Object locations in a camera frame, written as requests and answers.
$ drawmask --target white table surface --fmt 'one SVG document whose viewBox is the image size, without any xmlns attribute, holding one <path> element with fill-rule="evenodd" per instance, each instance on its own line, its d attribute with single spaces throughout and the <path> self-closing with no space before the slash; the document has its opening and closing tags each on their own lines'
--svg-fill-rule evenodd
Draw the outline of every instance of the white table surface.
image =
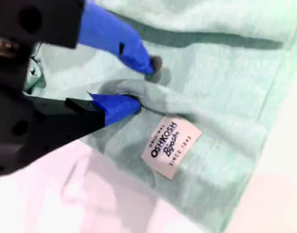
<svg viewBox="0 0 297 233">
<path fill-rule="evenodd" d="M 76 161 L 92 153 L 75 141 L 0 178 L 0 233 L 201 232 L 101 155 L 88 196 L 64 190 Z M 226 232 L 297 233 L 297 79 Z"/>
</svg>

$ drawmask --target oshkosh logo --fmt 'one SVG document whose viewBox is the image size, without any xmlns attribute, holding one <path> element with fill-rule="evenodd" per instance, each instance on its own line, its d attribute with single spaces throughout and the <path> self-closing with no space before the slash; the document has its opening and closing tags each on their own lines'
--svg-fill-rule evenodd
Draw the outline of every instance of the oshkosh logo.
<svg viewBox="0 0 297 233">
<path fill-rule="evenodd" d="M 175 130 L 175 128 L 177 126 L 178 125 L 176 123 L 174 123 L 173 121 L 168 125 L 168 127 L 165 130 L 165 132 L 158 139 L 157 145 L 151 151 L 151 156 L 153 158 L 157 157 L 157 155 L 160 153 L 160 151 L 162 150 L 162 148 L 165 146 L 166 141 L 169 139 L 169 137 L 171 136 L 172 132 Z"/>
</svg>

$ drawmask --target light green cloth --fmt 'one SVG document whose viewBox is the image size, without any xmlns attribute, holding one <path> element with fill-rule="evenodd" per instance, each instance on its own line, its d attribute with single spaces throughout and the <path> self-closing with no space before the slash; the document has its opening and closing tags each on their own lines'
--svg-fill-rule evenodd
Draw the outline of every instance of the light green cloth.
<svg viewBox="0 0 297 233">
<path fill-rule="evenodd" d="M 88 100 L 87 92 L 136 95 L 145 106 L 141 113 L 83 140 L 156 190 L 200 228 L 222 232 L 297 69 L 297 1 L 98 2 L 159 28 L 129 20 L 150 54 L 163 58 L 163 70 L 144 77 L 102 51 L 43 46 L 46 88 L 37 84 L 32 94 Z M 141 159 L 165 114 L 181 115 L 203 131 L 172 181 Z"/>
</svg>

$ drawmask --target clothing label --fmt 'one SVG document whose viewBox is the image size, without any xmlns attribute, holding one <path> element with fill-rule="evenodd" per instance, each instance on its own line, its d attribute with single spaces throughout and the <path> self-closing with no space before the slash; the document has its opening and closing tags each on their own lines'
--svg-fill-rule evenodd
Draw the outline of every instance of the clothing label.
<svg viewBox="0 0 297 233">
<path fill-rule="evenodd" d="M 151 135 L 142 158 L 154 170 L 171 179 L 202 131 L 180 117 L 164 117 Z"/>
</svg>

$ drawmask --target metal screw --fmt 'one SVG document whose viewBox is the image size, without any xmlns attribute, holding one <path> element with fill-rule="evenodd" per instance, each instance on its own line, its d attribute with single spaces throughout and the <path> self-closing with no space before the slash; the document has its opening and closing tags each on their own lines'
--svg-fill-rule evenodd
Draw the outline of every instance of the metal screw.
<svg viewBox="0 0 297 233">
<path fill-rule="evenodd" d="M 15 42 L 0 38 L 0 56 L 14 58 L 16 57 L 19 45 Z"/>
</svg>

